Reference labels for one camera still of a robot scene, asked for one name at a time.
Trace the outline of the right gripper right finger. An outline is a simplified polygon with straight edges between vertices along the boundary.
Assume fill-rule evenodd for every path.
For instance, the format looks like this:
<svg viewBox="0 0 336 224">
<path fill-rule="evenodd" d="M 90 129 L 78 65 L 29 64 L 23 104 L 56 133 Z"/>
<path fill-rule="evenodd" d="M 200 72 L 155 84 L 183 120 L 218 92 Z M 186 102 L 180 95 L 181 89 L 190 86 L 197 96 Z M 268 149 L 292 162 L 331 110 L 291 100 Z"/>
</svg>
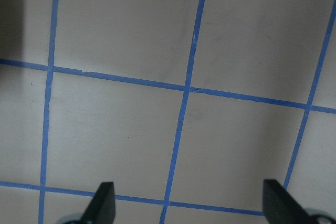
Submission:
<svg viewBox="0 0 336 224">
<path fill-rule="evenodd" d="M 262 209 L 269 224 L 328 223 L 328 216 L 310 215 L 275 179 L 265 179 L 262 187 Z"/>
</svg>

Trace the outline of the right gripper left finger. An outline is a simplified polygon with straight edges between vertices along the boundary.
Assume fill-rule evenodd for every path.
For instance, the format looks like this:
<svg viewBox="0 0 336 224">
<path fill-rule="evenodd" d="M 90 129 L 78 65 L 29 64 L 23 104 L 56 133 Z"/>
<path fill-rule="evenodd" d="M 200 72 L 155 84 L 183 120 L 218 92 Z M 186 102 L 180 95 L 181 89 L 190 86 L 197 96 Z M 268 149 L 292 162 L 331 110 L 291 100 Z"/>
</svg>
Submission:
<svg viewBox="0 0 336 224">
<path fill-rule="evenodd" d="M 80 223 L 113 224 L 116 216 L 113 182 L 103 182 L 80 218 Z"/>
</svg>

